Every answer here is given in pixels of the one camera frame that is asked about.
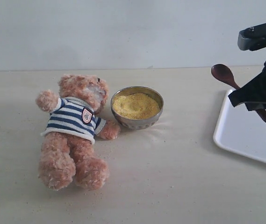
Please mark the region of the white rectangular plastic tray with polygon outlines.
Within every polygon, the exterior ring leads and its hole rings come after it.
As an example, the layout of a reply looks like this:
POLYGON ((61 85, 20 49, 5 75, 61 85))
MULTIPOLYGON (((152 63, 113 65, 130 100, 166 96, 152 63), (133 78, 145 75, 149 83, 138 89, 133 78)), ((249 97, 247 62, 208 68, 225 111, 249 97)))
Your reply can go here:
POLYGON ((266 123, 245 105, 233 107, 226 91, 214 130, 214 143, 226 151, 266 163, 266 123))

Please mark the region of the dark red wooden spoon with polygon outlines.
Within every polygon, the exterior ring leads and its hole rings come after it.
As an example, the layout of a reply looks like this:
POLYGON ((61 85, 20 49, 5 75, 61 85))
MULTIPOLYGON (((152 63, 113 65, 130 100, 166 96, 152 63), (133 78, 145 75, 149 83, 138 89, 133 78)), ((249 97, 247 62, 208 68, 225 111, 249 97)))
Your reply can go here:
MULTIPOLYGON (((235 82, 234 76, 230 68, 224 64, 215 64, 211 68, 212 76, 219 80, 222 83, 225 83, 234 89, 240 89, 240 86, 235 82)), ((260 116, 260 118, 266 122, 266 110, 265 109, 257 109, 255 112, 260 116)))

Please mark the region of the yellow millet grains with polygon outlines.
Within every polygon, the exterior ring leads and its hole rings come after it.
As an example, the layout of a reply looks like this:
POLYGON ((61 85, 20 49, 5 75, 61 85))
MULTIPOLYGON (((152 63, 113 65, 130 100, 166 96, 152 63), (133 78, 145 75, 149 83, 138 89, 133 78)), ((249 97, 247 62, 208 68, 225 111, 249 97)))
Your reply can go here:
POLYGON ((144 93, 119 96, 112 107, 117 114, 131 120, 148 119, 160 111, 158 103, 144 93))

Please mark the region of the metal bowl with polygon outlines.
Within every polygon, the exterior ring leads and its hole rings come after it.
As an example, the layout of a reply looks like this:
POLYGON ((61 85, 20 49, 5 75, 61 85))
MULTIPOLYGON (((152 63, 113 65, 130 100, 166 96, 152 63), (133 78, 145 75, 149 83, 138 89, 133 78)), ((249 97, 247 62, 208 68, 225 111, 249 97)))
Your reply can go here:
POLYGON ((132 130, 146 129, 154 125, 163 112, 164 101, 155 90, 143 87, 126 87, 111 99, 111 111, 115 119, 132 130))

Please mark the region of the pink teddy bear striped sweater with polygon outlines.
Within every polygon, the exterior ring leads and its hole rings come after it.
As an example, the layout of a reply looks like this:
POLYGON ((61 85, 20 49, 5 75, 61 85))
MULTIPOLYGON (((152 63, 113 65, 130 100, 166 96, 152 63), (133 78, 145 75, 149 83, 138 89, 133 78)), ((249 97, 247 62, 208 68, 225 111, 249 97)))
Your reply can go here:
POLYGON ((108 98, 107 83, 97 76, 63 75, 59 93, 42 91, 37 106, 50 117, 45 130, 38 177, 52 189, 72 182, 85 190, 103 187, 109 178, 107 163, 96 157, 95 137, 116 139, 120 126, 98 115, 108 98))

